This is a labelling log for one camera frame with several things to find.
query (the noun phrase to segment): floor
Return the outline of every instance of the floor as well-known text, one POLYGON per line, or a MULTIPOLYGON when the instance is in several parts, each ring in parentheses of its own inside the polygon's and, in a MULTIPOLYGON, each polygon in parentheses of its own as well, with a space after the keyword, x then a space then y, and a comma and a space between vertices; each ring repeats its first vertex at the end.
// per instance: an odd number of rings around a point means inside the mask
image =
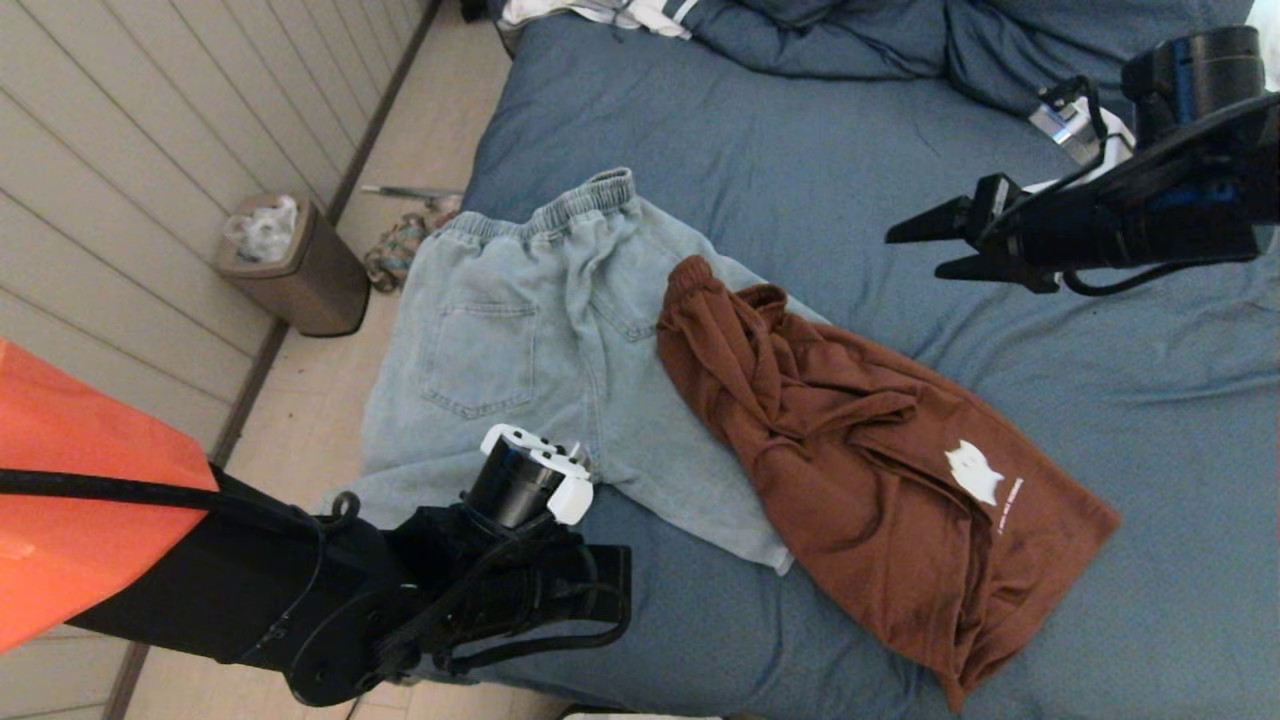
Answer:
MULTIPOLYGON (((360 184, 466 187, 480 133, 511 63, 492 24, 466 26, 444 0, 396 100, 360 184)), ((357 193, 338 232, 357 249, 378 242, 415 201, 357 193)), ((374 293, 358 333, 312 340, 291 331, 228 471, 285 502, 314 507, 360 470, 360 421, 396 322, 397 297, 374 293)), ((498 685, 383 684, 355 720, 550 720, 564 702, 498 685)), ((352 703, 307 708, 283 678, 154 648, 128 720, 344 720, 352 703)))

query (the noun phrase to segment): plastic bag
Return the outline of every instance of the plastic bag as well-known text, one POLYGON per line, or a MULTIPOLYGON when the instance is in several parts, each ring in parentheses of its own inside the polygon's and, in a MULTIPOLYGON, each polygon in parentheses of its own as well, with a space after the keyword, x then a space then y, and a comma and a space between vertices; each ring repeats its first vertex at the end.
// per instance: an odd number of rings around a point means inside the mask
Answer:
POLYGON ((236 243, 236 256, 246 263, 275 263, 288 252, 297 219, 297 200, 282 195, 275 208, 259 208, 252 215, 228 218, 223 237, 236 243))

